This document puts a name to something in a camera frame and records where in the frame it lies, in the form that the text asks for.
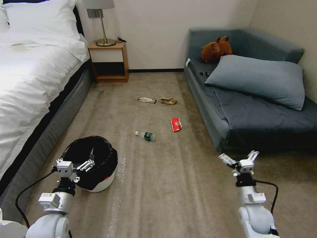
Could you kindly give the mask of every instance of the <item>trash can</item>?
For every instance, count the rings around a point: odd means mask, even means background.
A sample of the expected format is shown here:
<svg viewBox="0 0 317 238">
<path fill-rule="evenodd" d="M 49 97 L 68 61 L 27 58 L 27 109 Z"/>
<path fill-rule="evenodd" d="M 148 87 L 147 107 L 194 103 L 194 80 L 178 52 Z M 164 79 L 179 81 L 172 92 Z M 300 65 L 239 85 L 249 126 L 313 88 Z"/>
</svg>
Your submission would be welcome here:
<svg viewBox="0 0 317 238">
<path fill-rule="evenodd" d="M 64 161 L 79 166 L 89 159 L 93 149 L 95 165 L 86 173 L 80 174 L 77 185 L 90 192 L 100 192 L 110 186 L 118 164 L 118 153 L 109 141 L 100 136 L 77 139 L 68 146 Z"/>
</svg>

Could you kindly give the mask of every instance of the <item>blue sofa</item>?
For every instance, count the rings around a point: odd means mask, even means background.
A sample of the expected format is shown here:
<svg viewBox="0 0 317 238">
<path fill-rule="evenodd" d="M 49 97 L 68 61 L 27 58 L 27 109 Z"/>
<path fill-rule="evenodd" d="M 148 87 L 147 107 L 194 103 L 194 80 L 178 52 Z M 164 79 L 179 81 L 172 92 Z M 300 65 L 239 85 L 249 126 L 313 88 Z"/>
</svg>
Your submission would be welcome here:
<svg viewBox="0 0 317 238">
<path fill-rule="evenodd" d="M 302 111 L 296 111 L 204 84 L 217 64 L 201 61 L 201 47 L 222 36 L 229 37 L 233 53 L 239 56 L 297 63 L 303 54 L 302 48 L 251 28 L 189 30 L 186 60 L 190 62 L 184 73 L 215 149 L 316 147 L 317 105 L 309 98 L 305 98 Z M 221 94 L 230 102 L 221 102 Z"/>
</svg>

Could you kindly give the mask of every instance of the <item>gray pillow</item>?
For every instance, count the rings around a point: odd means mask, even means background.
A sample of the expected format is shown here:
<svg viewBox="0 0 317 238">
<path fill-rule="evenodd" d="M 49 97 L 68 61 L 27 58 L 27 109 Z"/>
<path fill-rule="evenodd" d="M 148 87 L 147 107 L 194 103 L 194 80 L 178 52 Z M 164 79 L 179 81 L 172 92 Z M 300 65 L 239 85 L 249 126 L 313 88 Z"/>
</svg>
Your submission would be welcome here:
<svg viewBox="0 0 317 238">
<path fill-rule="evenodd" d="M 303 68 L 286 61 L 222 56 L 205 84 L 264 97 L 298 111 L 305 100 Z"/>
</svg>

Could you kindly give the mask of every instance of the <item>water bottle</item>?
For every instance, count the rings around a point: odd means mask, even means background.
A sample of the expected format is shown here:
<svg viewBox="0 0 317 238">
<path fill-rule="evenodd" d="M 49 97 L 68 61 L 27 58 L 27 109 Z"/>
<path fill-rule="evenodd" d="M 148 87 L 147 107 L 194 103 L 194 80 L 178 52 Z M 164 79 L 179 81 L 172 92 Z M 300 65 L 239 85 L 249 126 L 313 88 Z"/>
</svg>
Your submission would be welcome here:
<svg viewBox="0 0 317 238">
<path fill-rule="evenodd" d="M 155 140 L 155 135 L 150 132 L 135 132 L 135 135 L 141 135 L 142 138 L 148 140 L 148 141 L 154 141 Z"/>
</svg>

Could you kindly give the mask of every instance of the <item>table lamp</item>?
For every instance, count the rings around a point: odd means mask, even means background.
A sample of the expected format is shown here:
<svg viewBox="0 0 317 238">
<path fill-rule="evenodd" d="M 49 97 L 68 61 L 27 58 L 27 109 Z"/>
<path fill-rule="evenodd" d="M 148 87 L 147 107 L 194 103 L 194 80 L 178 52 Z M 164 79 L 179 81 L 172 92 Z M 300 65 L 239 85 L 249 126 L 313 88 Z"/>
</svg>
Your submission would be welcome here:
<svg viewBox="0 0 317 238">
<path fill-rule="evenodd" d="M 99 9 L 103 39 L 96 40 L 96 45 L 98 46 L 112 46 L 116 44 L 116 41 L 113 39 L 107 39 L 105 33 L 105 27 L 102 20 L 102 9 L 110 9 L 115 7 L 113 0 L 83 0 L 83 6 L 86 9 Z"/>
</svg>

